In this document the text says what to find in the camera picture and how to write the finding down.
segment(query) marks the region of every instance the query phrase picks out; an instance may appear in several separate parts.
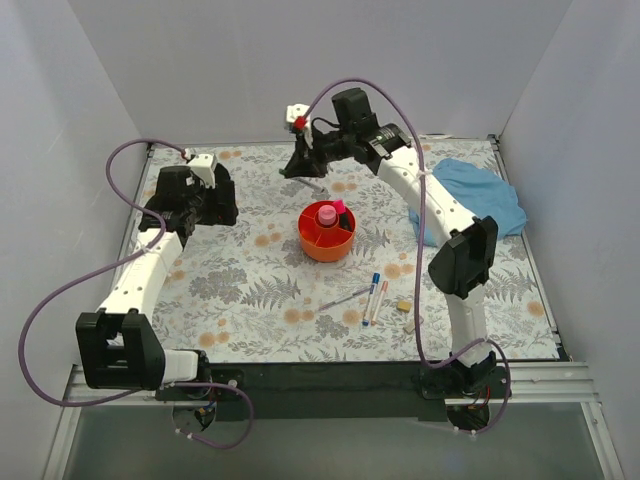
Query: floral tablecloth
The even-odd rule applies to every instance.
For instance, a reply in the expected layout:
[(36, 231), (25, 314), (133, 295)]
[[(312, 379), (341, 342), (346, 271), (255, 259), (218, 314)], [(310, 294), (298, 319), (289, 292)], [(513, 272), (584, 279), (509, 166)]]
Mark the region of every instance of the floral tablecloth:
[[(498, 173), (491, 144), (479, 140), (424, 143), (430, 168), (444, 158)], [(290, 144), (199, 148), (215, 152), (236, 182), (240, 211), (234, 227), (197, 227), (160, 293), (153, 328), (166, 348), (200, 348), (213, 362), (393, 361), (417, 359), (415, 338), (396, 310), (413, 294), (416, 237), (407, 206), (353, 160), (332, 164), (318, 193), (284, 180)], [(176, 152), (154, 151), (140, 201), (153, 193), (161, 167), (181, 163)], [(350, 255), (319, 264), (301, 250), (296, 231), (310, 203), (342, 198), (358, 219)], [(426, 273), (435, 249), (425, 248), (422, 338), (426, 354), (448, 356), (450, 324), (444, 297)], [(362, 327), (366, 295), (318, 313), (317, 308), (369, 284), (389, 281), (378, 322)], [(488, 331), (509, 358), (557, 358), (556, 345), (520, 237), (500, 241), (487, 284)]]

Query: white wall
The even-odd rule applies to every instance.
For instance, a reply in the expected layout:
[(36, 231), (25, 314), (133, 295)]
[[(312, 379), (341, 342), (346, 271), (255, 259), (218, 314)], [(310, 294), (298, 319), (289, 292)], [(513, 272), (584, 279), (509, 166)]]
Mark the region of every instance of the white wall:
[(569, 352), (640, 478), (640, 5), (575, 0), (507, 128), (507, 170)]
[[(104, 162), (138, 133), (66, 0), (0, 2), (0, 477), (40, 478), (59, 408), (22, 379), (17, 339), (46, 294), (114, 259), (127, 208), (104, 180)], [(117, 180), (133, 193), (143, 151), (123, 155)], [(60, 398), (77, 358), (74, 325), (110, 278), (45, 309), (27, 358)]]
[(290, 139), (285, 106), (353, 75), (423, 133), (498, 133), (570, 0), (70, 3), (141, 133), (211, 143)]

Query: red cap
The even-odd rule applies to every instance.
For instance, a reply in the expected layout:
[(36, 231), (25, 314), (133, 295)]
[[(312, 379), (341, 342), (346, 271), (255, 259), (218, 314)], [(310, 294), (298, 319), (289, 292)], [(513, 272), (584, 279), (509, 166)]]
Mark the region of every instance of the red cap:
[(293, 122), (293, 128), (296, 130), (304, 130), (305, 125), (307, 124), (307, 119), (304, 117), (298, 117)]
[(342, 200), (336, 200), (335, 202), (333, 202), (333, 208), (336, 209), (336, 212), (338, 212), (338, 215), (341, 215), (347, 211), (347, 209), (344, 206), (344, 202)]

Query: blue towel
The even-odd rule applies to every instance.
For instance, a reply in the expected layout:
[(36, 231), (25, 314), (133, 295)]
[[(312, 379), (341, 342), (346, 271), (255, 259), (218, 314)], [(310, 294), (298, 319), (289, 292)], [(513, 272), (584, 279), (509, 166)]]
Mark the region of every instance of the blue towel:
[[(522, 233), (527, 215), (518, 206), (516, 190), (489, 170), (470, 163), (445, 158), (433, 169), (442, 186), (477, 217), (491, 215), (498, 224), (498, 239)], [(420, 217), (409, 209), (409, 220), (418, 237)], [(425, 231), (425, 245), (435, 247), (433, 235)]]

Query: small beige block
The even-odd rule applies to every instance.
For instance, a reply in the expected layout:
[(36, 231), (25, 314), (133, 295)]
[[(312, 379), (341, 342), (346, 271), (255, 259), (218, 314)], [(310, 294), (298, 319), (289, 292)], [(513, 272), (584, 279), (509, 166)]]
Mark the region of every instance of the small beige block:
[[(421, 315), (420, 316), (420, 325), (422, 325), (423, 323), (424, 323), (424, 319), (422, 318), (422, 315)], [(404, 327), (402, 327), (402, 329), (404, 330), (404, 333), (406, 333), (407, 335), (413, 333), (414, 330), (416, 329), (415, 321), (411, 320)]]
[(401, 312), (409, 313), (411, 311), (411, 303), (405, 300), (400, 300), (396, 305), (396, 308)]

